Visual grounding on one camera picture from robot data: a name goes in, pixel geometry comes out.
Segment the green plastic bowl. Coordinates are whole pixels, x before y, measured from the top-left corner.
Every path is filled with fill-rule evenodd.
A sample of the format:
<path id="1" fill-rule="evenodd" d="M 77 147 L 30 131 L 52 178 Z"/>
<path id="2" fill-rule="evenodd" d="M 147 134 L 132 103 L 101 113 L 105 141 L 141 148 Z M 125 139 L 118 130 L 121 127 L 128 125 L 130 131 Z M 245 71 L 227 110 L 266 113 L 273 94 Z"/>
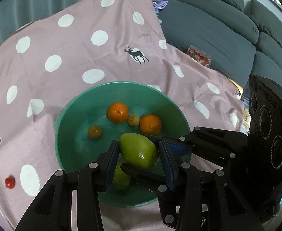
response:
<path id="1" fill-rule="evenodd" d="M 127 122 L 109 120 L 107 110 L 113 103 L 125 104 L 131 115 L 158 116 L 161 137 L 178 138 L 190 132 L 182 111 L 157 89 L 133 82 L 98 85 L 73 98 L 55 122 L 55 151 L 65 172 L 79 171 L 95 162 L 122 134 L 139 132 Z"/>

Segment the small red tomato far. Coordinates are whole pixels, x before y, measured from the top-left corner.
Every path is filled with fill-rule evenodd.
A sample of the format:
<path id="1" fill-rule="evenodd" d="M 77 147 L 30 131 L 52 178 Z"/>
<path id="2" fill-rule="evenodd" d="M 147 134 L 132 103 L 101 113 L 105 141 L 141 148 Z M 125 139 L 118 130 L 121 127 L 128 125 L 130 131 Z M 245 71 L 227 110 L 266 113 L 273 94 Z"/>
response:
<path id="1" fill-rule="evenodd" d="M 13 189 L 16 184 L 14 176 L 6 177 L 4 182 L 7 189 Z"/>

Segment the green mango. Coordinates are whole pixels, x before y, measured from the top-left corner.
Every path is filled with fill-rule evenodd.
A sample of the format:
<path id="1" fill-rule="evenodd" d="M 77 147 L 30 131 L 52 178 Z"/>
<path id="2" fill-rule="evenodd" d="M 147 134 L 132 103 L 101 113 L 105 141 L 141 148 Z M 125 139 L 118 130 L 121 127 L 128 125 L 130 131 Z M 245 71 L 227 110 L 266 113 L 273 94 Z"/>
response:
<path id="1" fill-rule="evenodd" d="M 112 180 L 112 185 L 116 190 L 126 190 L 129 187 L 131 181 L 130 176 L 122 171 L 121 165 L 121 163 L 118 163 L 116 165 Z"/>
<path id="2" fill-rule="evenodd" d="M 135 167 L 151 171 L 159 161 L 156 145 L 143 135 L 125 133 L 120 136 L 119 145 L 123 160 Z"/>

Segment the snack packet on sofa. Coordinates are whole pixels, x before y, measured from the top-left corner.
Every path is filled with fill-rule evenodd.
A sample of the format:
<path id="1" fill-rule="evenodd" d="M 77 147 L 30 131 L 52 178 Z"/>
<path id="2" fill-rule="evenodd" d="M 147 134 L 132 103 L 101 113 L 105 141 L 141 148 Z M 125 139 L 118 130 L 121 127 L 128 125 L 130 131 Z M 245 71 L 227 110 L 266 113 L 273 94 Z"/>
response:
<path id="1" fill-rule="evenodd" d="M 211 64 L 211 57 L 193 45 L 188 47 L 186 54 L 205 67 L 209 67 Z"/>

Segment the orange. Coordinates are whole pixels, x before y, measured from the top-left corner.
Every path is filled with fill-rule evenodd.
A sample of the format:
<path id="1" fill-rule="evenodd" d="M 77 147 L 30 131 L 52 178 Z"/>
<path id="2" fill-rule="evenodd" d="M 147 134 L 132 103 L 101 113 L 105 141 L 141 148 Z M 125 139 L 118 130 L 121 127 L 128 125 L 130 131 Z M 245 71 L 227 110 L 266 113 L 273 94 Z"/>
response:
<path id="1" fill-rule="evenodd" d="M 112 123 L 124 123 L 129 118 L 129 109 L 123 103 L 113 103 L 107 109 L 107 117 Z"/>
<path id="2" fill-rule="evenodd" d="M 143 135 L 157 136 L 161 132 L 162 123 L 156 115 L 145 115 L 140 119 L 139 129 Z"/>

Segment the small yellow fruit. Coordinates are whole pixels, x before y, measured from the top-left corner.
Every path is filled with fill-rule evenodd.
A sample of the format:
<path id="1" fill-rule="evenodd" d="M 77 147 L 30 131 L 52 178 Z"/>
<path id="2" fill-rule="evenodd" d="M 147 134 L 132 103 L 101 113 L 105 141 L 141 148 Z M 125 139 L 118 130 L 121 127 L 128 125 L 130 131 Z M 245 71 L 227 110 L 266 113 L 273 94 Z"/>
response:
<path id="1" fill-rule="evenodd" d="M 90 139 L 99 139 L 102 137 L 103 132 L 99 126 L 93 125 L 88 128 L 87 134 L 90 137 Z"/>
<path id="2" fill-rule="evenodd" d="M 140 117 L 138 115 L 135 115 L 135 114 L 130 115 L 127 122 L 131 127 L 138 127 L 139 122 L 140 122 Z"/>

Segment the grey sofa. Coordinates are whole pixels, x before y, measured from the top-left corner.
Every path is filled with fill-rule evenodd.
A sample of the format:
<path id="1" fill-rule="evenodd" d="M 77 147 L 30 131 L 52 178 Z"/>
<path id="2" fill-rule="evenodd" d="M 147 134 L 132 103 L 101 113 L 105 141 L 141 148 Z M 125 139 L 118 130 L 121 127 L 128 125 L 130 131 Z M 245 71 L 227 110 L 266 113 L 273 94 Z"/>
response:
<path id="1" fill-rule="evenodd" d="M 204 52 L 205 65 L 237 82 L 249 76 L 282 86 L 282 21 L 258 0 L 167 0 L 159 12 L 168 44 Z"/>

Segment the pink polka dot tablecloth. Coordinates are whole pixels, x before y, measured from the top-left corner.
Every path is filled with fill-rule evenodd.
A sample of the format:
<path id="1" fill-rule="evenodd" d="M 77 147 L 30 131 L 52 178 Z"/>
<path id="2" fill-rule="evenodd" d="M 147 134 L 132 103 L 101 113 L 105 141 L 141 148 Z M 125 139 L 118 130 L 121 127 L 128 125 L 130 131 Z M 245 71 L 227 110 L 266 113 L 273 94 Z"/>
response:
<path id="1" fill-rule="evenodd" d="M 133 20 L 130 6 L 82 0 L 15 31 L 0 46 L 0 223 L 16 228 L 59 168 L 54 122 L 83 91 L 112 81 L 170 97 L 190 127 L 238 131 L 243 103 L 225 76 L 167 44 L 158 18 Z M 5 178 L 14 176 L 7 189 Z"/>

